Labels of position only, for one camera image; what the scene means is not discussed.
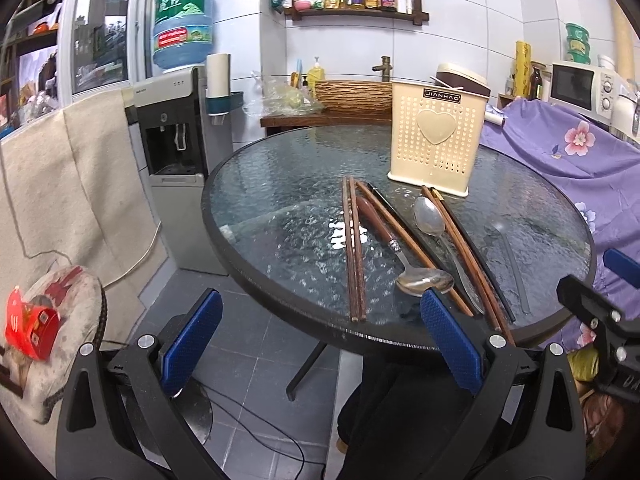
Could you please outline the black chopstick gold band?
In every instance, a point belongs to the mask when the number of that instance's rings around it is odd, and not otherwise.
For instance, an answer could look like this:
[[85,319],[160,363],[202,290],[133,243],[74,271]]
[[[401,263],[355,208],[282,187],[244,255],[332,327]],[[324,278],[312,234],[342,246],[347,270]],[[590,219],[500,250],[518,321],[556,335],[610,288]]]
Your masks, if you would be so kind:
[[[446,250],[442,248],[439,240],[436,237],[432,237],[421,232],[419,228],[414,224],[414,222],[409,219],[408,214],[404,214],[401,210],[398,210],[390,202],[390,200],[373,184],[364,182],[364,185],[386,207],[386,209],[390,212],[394,219],[410,234],[411,238],[418,243],[421,249],[433,260],[436,266],[438,266],[442,270],[446,270],[454,277],[454,281],[456,282],[456,291],[464,300],[468,302],[472,310],[471,301],[465,295],[465,292],[463,291],[462,287],[460,286],[460,282],[458,281],[457,272],[456,270],[454,270],[454,264],[450,261]],[[480,303],[480,294],[475,290],[474,286],[471,283],[471,280],[466,275],[466,273],[465,279],[469,286],[472,288],[474,297]]]

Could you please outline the brown handled metal spoon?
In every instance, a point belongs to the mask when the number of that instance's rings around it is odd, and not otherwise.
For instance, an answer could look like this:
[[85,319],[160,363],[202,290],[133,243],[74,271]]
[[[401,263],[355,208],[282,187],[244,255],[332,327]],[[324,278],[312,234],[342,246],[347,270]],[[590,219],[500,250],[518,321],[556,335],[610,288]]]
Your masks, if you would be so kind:
[[440,292],[449,292],[454,288],[454,278],[446,271],[413,266],[409,263],[393,232],[386,226],[373,205],[359,195],[356,196],[358,214],[370,223],[375,233],[404,266],[404,270],[396,278],[396,286],[406,294],[421,297],[427,289],[434,288]]

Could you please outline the brown wooden chopstick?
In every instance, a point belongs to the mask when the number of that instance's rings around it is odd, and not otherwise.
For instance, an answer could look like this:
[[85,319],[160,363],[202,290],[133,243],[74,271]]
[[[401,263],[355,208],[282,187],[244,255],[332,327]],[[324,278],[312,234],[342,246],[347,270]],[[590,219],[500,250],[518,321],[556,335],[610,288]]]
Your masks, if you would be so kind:
[[352,247],[352,213],[350,212],[347,177],[342,179],[343,221],[345,228],[346,272],[349,300],[349,318],[358,321],[358,292],[354,268],[354,248]]
[[354,241],[355,253],[355,273],[358,295],[358,320],[360,322],[363,322],[367,319],[366,282],[364,281],[363,274],[360,222],[358,216],[355,179],[353,176],[348,177],[348,190],[350,210],[352,211],[352,240]]

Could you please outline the silver metal spoon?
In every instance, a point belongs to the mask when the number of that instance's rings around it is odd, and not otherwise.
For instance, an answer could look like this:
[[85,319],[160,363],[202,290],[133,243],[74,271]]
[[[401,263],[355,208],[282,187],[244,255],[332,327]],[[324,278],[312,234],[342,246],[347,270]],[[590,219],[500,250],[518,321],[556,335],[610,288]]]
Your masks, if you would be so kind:
[[466,282],[465,272],[458,260],[456,254],[451,248],[451,244],[446,240],[446,226],[444,217],[436,208],[435,204],[425,196],[419,196],[412,206],[414,221],[421,232],[426,235],[436,237],[442,248],[446,250],[450,261],[454,264],[454,270],[457,272],[458,281],[465,295],[471,301],[472,310],[475,314],[484,312],[478,300],[474,297],[472,288]]

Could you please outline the purple floral cloth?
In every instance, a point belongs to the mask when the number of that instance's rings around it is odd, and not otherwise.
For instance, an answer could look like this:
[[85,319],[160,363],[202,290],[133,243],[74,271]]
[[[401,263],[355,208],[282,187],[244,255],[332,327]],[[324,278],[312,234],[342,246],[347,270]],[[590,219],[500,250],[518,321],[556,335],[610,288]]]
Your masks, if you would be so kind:
[[593,288],[639,315],[639,292],[605,269],[615,248],[639,259],[639,150],[562,106],[516,100],[502,127],[488,122],[480,144],[509,155],[555,185],[572,202],[594,240]]

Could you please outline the white kettle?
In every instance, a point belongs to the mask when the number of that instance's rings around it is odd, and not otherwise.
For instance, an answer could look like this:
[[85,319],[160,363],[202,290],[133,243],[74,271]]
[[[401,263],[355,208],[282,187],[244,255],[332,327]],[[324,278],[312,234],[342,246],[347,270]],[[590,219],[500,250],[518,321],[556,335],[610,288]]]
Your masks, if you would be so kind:
[[639,135],[639,92],[621,84],[614,100],[610,129],[616,136],[637,139]]

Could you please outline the stool with cushion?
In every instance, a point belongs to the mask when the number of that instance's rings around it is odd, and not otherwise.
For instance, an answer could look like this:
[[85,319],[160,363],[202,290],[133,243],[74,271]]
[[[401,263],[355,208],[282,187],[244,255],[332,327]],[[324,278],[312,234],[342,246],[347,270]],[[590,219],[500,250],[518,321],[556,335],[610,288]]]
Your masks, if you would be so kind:
[[106,320],[102,284],[83,266],[63,266],[1,297],[1,385],[29,419],[49,421],[77,350],[99,347]]

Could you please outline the round glass table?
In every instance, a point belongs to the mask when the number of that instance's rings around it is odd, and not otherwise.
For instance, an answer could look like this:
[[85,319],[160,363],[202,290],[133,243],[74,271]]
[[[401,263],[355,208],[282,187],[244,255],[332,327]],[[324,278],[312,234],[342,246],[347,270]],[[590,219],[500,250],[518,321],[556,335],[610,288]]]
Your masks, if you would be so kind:
[[[419,301],[401,292],[401,261],[362,226],[368,316],[349,316],[342,181],[373,185],[406,221],[420,191],[390,180],[390,129],[291,130],[240,148],[209,176],[203,217],[219,260],[278,318],[332,347],[363,356],[436,352]],[[522,347],[570,322],[556,299],[567,275],[591,282],[596,250],[573,202],[548,180],[492,148],[480,148],[469,195],[447,206],[485,259],[515,315]]]

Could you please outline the white microwave oven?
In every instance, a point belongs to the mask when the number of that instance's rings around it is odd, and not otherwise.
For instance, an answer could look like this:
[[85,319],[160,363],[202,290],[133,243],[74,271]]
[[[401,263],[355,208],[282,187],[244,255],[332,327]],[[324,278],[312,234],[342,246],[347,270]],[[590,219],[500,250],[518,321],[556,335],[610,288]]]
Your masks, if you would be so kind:
[[615,70],[575,62],[557,62],[551,65],[548,101],[608,124],[618,95],[626,89],[626,80]]

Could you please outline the beige cloth cover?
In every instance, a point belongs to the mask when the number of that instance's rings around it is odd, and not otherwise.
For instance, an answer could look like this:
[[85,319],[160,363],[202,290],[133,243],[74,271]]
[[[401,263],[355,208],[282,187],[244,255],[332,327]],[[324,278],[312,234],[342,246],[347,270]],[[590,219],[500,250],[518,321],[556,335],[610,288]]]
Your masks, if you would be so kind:
[[119,318],[167,259],[143,191],[122,90],[101,91],[1,141],[1,293],[80,264]]

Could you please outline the water dispenser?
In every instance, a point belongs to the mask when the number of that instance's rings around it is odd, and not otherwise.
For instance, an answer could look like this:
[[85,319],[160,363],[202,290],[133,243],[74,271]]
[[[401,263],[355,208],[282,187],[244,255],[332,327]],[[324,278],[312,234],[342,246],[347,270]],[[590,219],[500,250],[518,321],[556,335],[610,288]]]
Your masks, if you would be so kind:
[[138,82],[132,106],[149,186],[166,246],[178,268],[224,275],[205,229],[209,171],[232,154],[229,122],[206,110],[205,67],[192,65]]

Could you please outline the tall beige roll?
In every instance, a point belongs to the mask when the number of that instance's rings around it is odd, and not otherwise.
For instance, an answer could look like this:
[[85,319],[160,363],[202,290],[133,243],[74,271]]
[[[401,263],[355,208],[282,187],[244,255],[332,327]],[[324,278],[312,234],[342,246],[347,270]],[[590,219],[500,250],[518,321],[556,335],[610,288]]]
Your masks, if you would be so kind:
[[616,72],[624,79],[634,80],[634,43],[626,15],[616,0],[610,0],[615,36]]

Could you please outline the green stacked bowls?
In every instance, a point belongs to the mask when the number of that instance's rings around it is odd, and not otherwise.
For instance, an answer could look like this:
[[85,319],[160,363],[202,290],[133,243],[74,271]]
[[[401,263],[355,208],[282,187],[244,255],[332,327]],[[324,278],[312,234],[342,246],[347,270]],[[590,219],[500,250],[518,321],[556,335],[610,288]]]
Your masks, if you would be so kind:
[[574,23],[566,23],[566,55],[570,62],[590,64],[590,43],[587,29]]

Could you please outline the woven basin sink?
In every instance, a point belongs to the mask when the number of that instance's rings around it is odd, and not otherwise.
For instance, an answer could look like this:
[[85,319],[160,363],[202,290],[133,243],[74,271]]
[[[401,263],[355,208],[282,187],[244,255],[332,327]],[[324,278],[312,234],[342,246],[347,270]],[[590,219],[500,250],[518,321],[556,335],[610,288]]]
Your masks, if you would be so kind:
[[390,82],[326,80],[314,86],[322,110],[338,116],[390,117],[393,92]]

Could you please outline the blue water jug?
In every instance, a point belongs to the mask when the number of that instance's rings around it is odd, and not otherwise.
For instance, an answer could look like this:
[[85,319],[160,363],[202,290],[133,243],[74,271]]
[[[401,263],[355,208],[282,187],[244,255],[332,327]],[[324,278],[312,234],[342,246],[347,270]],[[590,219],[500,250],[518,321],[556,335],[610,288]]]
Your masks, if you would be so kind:
[[214,0],[154,0],[153,63],[162,70],[204,64],[213,24]]

